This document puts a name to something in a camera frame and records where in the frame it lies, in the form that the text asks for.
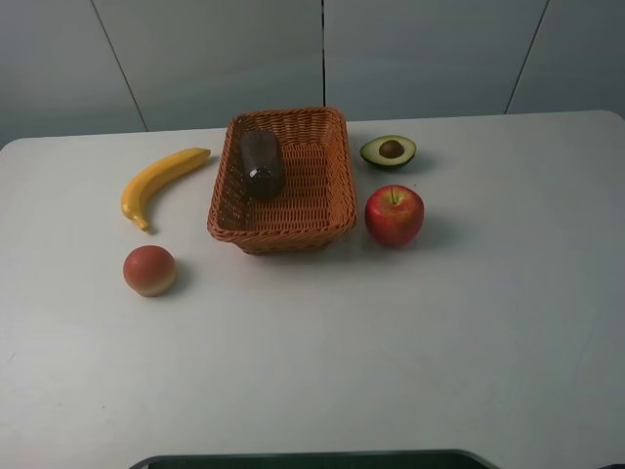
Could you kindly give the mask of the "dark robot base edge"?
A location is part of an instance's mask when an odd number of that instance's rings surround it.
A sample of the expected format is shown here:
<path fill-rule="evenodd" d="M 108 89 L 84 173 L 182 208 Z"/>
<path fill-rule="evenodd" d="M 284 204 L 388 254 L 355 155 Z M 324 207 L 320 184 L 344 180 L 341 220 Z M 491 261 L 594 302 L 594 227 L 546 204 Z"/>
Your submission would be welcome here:
<path fill-rule="evenodd" d="M 492 468 L 493 463 L 460 449 L 372 450 L 308 453 L 158 455 L 136 468 Z"/>

